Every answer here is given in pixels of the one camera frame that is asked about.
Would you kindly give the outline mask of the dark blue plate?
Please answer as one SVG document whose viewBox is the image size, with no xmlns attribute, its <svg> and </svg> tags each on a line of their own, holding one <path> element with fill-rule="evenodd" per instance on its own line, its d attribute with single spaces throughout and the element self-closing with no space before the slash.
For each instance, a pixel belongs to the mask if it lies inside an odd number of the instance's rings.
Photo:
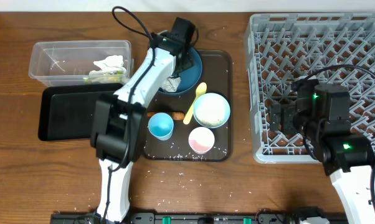
<svg viewBox="0 0 375 224">
<path fill-rule="evenodd" d="M 196 29 L 195 33 L 192 37 L 192 42 L 198 39 L 198 30 Z M 164 30 L 160 33 L 163 36 L 170 38 L 170 31 Z M 153 91 L 161 92 L 167 95 L 181 95 L 190 89 L 199 81 L 201 74 L 202 74 L 202 60 L 197 52 L 197 50 L 193 47 L 190 47 L 189 52 L 192 53 L 194 66 L 188 70 L 185 70 L 179 74 L 178 77 L 181 78 L 181 83 L 178 86 L 178 90 L 175 93 L 165 93 L 161 88 L 161 84 L 169 77 L 177 78 L 173 76 L 173 72 L 176 67 L 176 59 L 177 57 L 170 54 L 170 52 L 165 51 L 160 48 L 153 49 L 154 52 L 154 67 L 151 69 L 153 72 Z"/>
</svg>

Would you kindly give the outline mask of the white tissue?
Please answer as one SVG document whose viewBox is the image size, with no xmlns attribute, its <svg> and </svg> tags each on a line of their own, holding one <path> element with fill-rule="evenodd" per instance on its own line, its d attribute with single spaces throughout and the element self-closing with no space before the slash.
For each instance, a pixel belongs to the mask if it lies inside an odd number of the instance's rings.
<svg viewBox="0 0 375 224">
<path fill-rule="evenodd" d="M 165 93 L 175 93 L 178 90 L 178 86 L 181 83 L 181 78 L 167 78 L 160 86 Z"/>
<path fill-rule="evenodd" d="M 124 74 L 127 69 L 124 67 L 124 58 L 122 55 L 112 55 L 99 61 L 94 61 L 93 64 L 99 67 L 99 70 L 92 70 L 91 74 L 105 74 L 118 73 Z"/>
</svg>

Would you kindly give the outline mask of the orange carrot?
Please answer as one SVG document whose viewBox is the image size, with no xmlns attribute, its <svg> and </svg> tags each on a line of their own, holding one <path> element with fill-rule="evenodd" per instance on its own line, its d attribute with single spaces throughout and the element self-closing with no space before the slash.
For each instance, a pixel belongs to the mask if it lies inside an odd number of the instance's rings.
<svg viewBox="0 0 375 224">
<path fill-rule="evenodd" d="M 158 114 L 158 112 L 148 112 L 147 117 L 152 117 L 155 114 Z M 165 114 L 170 115 L 170 117 L 172 117 L 172 119 L 175 120 L 175 121 L 182 121 L 185 117 L 185 114 L 183 112 L 178 112 L 178 111 L 165 112 Z"/>
</svg>

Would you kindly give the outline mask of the light blue cup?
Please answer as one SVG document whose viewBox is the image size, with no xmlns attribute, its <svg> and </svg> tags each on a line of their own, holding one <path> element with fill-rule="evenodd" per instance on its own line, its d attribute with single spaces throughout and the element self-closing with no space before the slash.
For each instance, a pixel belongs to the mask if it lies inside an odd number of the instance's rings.
<svg viewBox="0 0 375 224">
<path fill-rule="evenodd" d="M 149 132 L 160 141 L 171 138 L 174 129 L 172 117 L 166 113 L 154 114 L 148 122 Z"/>
</svg>

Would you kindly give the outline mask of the pink cup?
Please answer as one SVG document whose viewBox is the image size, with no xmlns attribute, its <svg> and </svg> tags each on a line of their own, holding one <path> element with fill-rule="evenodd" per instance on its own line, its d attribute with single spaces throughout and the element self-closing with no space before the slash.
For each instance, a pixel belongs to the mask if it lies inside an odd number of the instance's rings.
<svg viewBox="0 0 375 224">
<path fill-rule="evenodd" d="M 190 132 L 188 143 L 195 153 L 205 154 L 213 148 L 215 135 L 209 128 L 198 127 Z"/>
</svg>

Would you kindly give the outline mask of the yellow green snack wrapper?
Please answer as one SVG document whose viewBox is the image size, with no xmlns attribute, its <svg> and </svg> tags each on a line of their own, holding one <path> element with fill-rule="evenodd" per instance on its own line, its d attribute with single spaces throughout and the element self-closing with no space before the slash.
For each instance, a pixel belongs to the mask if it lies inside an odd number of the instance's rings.
<svg viewBox="0 0 375 224">
<path fill-rule="evenodd" d="M 121 83 L 126 84 L 130 78 L 123 71 L 91 71 L 87 77 L 83 78 L 84 84 L 94 83 Z"/>
</svg>

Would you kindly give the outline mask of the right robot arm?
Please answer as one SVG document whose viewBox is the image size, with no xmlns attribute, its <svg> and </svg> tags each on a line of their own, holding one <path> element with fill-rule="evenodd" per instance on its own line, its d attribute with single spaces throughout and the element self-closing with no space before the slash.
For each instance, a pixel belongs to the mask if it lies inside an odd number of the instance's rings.
<svg viewBox="0 0 375 224">
<path fill-rule="evenodd" d="M 349 223 L 375 223 L 375 153 L 370 140 L 351 132 L 348 90 L 317 79 L 292 84 L 293 104 L 269 106 L 271 131 L 301 134 L 309 155 L 323 164 Z"/>
</svg>

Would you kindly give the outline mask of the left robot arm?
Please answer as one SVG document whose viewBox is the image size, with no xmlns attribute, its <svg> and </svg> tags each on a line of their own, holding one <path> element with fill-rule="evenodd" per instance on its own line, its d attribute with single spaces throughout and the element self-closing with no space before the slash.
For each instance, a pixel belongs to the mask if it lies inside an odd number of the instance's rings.
<svg viewBox="0 0 375 224">
<path fill-rule="evenodd" d="M 97 223 L 121 223 L 126 217 L 131 170 L 145 137 L 147 107 L 167 78 L 191 68 L 193 37 L 195 33 L 152 33 L 146 58 L 131 80 L 97 100 L 90 137 L 102 171 Z"/>
</svg>

